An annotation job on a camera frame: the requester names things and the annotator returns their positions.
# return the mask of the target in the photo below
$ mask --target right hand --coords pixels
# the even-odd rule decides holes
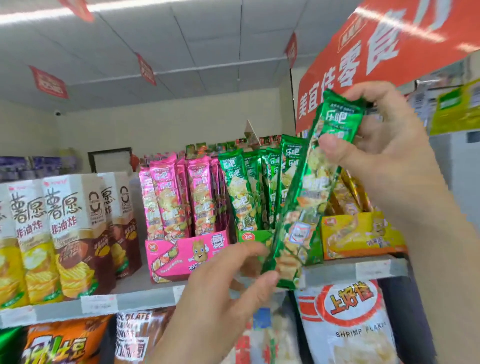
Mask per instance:
[[[384,118],[366,116],[356,146],[324,134],[320,148],[330,162],[359,178],[372,202],[400,230],[436,209],[435,200],[452,200],[422,122],[389,82],[363,82],[343,95],[375,102]]]

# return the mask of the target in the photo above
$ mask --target shelf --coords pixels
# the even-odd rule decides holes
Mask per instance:
[[[325,262],[322,265],[304,269],[307,287],[341,282],[354,282],[360,279],[379,279],[407,276],[407,261],[390,255],[355,259],[340,259]],[[73,318],[114,314],[118,311],[137,311],[175,305],[174,287],[183,286],[183,282],[155,284],[150,281],[148,265],[142,267],[131,277],[117,282],[117,287],[109,295],[116,300],[116,307],[105,311],[84,313],[81,300],[19,307],[0,311],[0,328],[23,326],[35,323],[64,321]]]

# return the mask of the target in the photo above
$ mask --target pink display box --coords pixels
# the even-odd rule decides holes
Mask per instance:
[[[178,239],[176,244],[165,240],[146,240],[150,278],[156,283],[186,280],[200,264],[230,244],[228,236],[227,227],[227,230],[219,232]]]

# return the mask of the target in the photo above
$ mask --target ceiling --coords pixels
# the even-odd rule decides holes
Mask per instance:
[[[0,99],[68,112],[276,87],[288,72],[292,33],[295,66],[309,65],[360,0],[115,3],[133,7],[95,11],[93,23],[66,14],[10,24],[13,13],[61,5],[1,0]],[[140,76],[134,52],[153,68],[156,87]],[[70,99],[37,90],[29,65],[62,79]]]

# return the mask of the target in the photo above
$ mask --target left hand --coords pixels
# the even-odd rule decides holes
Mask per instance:
[[[251,263],[250,257],[267,255],[261,243],[237,243],[201,264],[190,275],[175,314],[150,354],[152,362],[219,364],[253,314],[269,304],[279,280],[278,272],[268,271],[232,300],[228,289],[233,277],[245,262]]]

